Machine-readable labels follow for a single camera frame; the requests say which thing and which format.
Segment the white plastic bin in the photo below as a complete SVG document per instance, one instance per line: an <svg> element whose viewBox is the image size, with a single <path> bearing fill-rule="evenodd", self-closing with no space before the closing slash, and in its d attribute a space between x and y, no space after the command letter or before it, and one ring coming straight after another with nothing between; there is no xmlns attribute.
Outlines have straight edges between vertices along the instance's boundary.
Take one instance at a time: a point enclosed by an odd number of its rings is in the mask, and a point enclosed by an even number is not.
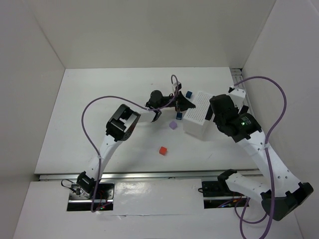
<svg viewBox="0 0 319 239"><path fill-rule="evenodd" d="M198 139L202 139L209 124L209 119L205 119L210 108L209 100L212 94L198 91L192 98L195 108L188 109L183 116L183 131Z"/></svg>

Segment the purple wood block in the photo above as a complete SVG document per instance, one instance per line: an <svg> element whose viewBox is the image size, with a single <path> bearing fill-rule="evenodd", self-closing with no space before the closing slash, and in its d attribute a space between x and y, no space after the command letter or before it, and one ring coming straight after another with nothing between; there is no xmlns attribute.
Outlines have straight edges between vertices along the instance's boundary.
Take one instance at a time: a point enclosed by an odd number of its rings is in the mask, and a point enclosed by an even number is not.
<svg viewBox="0 0 319 239"><path fill-rule="evenodd" d="M171 121L171 122L169 123L169 127L170 127L171 129L176 129L176 128L177 128L177 123L176 123L175 121Z"/></svg>

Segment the dark blue wood block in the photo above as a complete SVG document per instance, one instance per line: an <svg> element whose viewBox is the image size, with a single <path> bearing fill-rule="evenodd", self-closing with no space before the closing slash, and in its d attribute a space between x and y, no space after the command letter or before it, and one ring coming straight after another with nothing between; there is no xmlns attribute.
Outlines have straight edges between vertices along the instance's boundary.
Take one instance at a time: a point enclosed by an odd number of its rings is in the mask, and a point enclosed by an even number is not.
<svg viewBox="0 0 319 239"><path fill-rule="evenodd" d="M177 112L176 113L176 119L177 120L182 120L182 113L181 112Z"/></svg>

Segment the aluminium rail front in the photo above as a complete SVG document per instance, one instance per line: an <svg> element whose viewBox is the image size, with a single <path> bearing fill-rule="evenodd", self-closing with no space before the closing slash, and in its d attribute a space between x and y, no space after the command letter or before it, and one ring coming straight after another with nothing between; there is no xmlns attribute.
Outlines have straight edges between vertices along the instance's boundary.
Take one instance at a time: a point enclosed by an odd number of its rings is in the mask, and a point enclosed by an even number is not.
<svg viewBox="0 0 319 239"><path fill-rule="evenodd" d="M173 179L173 178L212 178L222 174L222 171L172 171L172 172L140 172L140 173L104 173L103 180L133 180L133 179ZM42 174L40 181L56 181L62 179L76 180L78 174Z"/></svg>

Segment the blue wood block far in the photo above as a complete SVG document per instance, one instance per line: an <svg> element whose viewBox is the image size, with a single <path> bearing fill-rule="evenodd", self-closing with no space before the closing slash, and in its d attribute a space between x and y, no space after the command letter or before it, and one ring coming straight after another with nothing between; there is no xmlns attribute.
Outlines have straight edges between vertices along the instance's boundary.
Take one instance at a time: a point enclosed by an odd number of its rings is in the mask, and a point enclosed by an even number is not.
<svg viewBox="0 0 319 239"><path fill-rule="evenodd" d="M191 91L187 91L187 93L185 94L185 97L190 99L192 96L192 92Z"/></svg>

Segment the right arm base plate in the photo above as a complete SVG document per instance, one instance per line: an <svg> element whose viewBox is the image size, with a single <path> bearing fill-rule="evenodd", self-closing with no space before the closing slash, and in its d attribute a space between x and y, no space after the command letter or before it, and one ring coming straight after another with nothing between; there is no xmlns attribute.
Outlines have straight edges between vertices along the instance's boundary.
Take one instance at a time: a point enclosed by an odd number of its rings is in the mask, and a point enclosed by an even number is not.
<svg viewBox="0 0 319 239"><path fill-rule="evenodd" d="M238 192L226 191L218 181L202 181L197 190L203 195L205 209L243 207L247 200Z"/></svg>

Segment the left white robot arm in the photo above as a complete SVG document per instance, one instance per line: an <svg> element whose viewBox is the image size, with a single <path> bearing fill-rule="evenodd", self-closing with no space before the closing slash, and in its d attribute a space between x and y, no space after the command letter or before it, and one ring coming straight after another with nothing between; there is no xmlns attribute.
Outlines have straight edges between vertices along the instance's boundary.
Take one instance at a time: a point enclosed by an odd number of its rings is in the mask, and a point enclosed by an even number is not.
<svg viewBox="0 0 319 239"><path fill-rule="evenodd" d="M121 104L106 123L106 132L100 148L98 148L90 138L84 126L84 117L88 108L96 101L101 99L114 98L131 103L139 108L142 112L132 110L125 104ZM103 171L107 166L112 155L122 142L129 139L138 122L155 122L161 116L161 110L165 108L174 108L177 113L188 109L196 108L195 104L190 102L180 90L169 96L163 96L161 91L154 90L150 94L149 100L145 106L140 106L127 99L117 96L103 96L92 100L84 108L81 115L82 130L88 141L97 153L96 159L90 163L89 169L80 173L77 178L77 185L90 197L93 198L97 192Z"/></svg>

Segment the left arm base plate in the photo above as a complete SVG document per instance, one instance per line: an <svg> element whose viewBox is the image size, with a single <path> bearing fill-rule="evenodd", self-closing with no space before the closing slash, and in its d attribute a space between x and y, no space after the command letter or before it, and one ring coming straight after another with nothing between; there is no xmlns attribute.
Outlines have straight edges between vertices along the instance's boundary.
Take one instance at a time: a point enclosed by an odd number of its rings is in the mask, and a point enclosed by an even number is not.
<svg viewBox="0 0 319 239"><path fill-rule="evenodd" d="M85 192L79 185L69 179L62 179L61 186L69 190L67 211L89 212L93 210L112 211L114 207L114 183L102 183L98 185L95 197L92 193Z"/></svg>

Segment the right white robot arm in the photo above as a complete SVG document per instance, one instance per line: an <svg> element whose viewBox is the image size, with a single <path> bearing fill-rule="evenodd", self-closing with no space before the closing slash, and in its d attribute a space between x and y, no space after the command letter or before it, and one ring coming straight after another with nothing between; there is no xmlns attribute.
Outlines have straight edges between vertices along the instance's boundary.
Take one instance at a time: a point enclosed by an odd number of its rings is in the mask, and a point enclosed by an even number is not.
<svg viewBox="0 0 319 239"><path fill-rule="evenodd" d="M217 129L231 137L253 159L262 175L270 182L264 185L229 169L217 177L223 192L238 192L260 203L275 221L300 206L314 191L308 182L301 182L266 143L266 135L256 119L240 112L229 95L210 100Z"/></svg>

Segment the aluminium rail right side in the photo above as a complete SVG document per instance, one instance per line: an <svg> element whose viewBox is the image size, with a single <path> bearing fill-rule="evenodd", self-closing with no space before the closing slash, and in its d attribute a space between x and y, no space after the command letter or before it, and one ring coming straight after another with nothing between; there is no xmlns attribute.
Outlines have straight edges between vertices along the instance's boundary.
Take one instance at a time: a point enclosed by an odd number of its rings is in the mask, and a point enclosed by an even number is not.
<svg viewBox="0 0 319 239"><path fill-rule="evenodd" d="M230 68L231 76L234 84L243 80L242 70L240 68Z"/></svg>

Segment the aluminium rail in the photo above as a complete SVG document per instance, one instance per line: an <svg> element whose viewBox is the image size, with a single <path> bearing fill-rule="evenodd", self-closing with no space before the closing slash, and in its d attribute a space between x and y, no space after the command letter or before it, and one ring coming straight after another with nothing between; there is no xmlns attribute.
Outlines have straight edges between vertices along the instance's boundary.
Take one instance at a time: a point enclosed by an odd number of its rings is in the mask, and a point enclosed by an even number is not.
<svg viewBox="0 0 319 239"><path fill-rule="evenodd" d="M242 70L240 68L230 68L231 76L234 84L243 80Z"/></svg>
<svg viewBox="0 0 319 239"><path fill-rule="evenodd" d="M222 171L172 171L172 172L140 172L140 173L104 173L103 180L133 180L133 179L173 179L173 178L212 178L222 174ZM40 181L56 181L62 179L76 180L78 174L42 174Z"/></svg>

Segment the red wood block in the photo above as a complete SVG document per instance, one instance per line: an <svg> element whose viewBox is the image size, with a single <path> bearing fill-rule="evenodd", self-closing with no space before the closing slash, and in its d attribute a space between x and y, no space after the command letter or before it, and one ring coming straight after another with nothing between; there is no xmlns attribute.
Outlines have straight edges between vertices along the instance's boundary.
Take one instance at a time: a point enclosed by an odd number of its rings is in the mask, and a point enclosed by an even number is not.
<svg viewBox="0 0 319 239"><path fill-rule="evenodd" d="M161 154L161 155L166 155L166 154L167 154L167 148L162 146L162 147L159 149L159 154Z"/></svg>

